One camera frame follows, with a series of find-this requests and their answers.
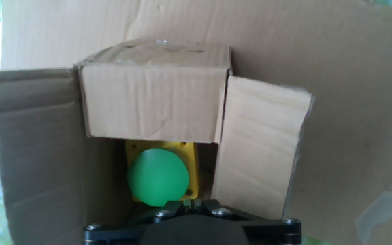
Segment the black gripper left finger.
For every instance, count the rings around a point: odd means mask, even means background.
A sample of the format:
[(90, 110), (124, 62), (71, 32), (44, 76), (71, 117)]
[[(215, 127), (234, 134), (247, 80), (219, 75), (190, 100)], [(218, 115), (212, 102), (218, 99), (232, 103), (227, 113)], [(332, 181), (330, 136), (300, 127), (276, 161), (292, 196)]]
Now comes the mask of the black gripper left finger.
[(92, 223), (84, 228), (84, 244), (112, 245), (119, 242), (138, 242), (149, 226), (188, 214), (191, 208), (190, 199), (169, 201), (163, 207), (152, 208), (122, 225)]

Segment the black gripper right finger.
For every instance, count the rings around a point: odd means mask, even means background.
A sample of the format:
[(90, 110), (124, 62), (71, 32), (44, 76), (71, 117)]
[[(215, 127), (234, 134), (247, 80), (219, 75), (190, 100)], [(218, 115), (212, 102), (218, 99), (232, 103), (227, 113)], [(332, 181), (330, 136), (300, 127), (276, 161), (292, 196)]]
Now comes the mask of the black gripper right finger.
[(191, 202), (191, 213), (208, 216), (214, 221), (240, 228), (228, 228), (229, 235), (242, 234), (250, 244), (301, 244), (301, 221), (296, 218), (268, 220), (235, 208), (225, 206), (215, 199)]

